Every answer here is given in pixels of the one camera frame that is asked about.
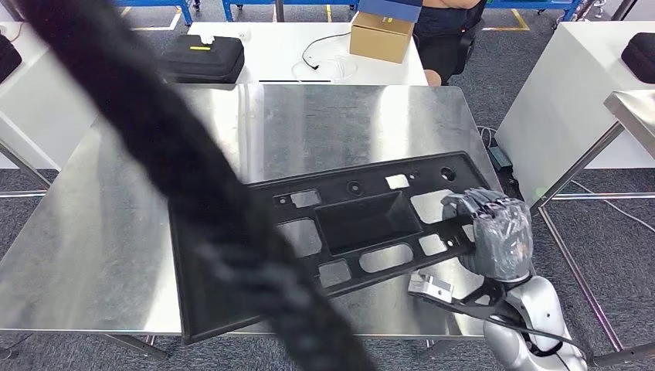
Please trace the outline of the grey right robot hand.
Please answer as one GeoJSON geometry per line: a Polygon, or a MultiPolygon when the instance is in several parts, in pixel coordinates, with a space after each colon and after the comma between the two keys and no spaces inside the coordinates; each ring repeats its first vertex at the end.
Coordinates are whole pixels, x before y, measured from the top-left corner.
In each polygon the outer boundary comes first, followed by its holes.
{"type": "Polygon", "coordinates": [[[498,281],[519,281],[530,274],[533,233],[528,205],[502,192],[471,188],[441,200],[442,218],[472,221],[471,252],[458,257],[468,271],[498,281]]]}

